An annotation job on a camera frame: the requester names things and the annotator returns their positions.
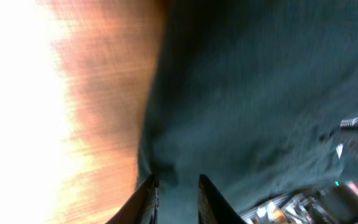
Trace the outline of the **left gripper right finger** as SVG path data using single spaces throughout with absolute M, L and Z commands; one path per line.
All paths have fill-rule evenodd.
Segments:
M 245 224 L 205 174 L 198 182 L 199 224 Z

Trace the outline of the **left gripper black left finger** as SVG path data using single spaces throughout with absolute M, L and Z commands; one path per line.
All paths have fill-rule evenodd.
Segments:
M 155 176 L 148 176 L 106 224 L 157 224 L 158 187 Z

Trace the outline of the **black shorts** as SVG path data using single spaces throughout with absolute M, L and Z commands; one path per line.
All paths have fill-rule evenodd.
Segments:
M 240 212 L 333 182 L 358 115 L 358 1 L 173 1 L 139 147 L 159 223 L 198 221 L 207 175 Z

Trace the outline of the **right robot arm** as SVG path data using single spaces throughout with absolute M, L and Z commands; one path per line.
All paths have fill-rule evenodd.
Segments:
M 333 143 L 342 172 L 312 207 L 325 223 L 358 223 L 358 117 L 341 121 Z

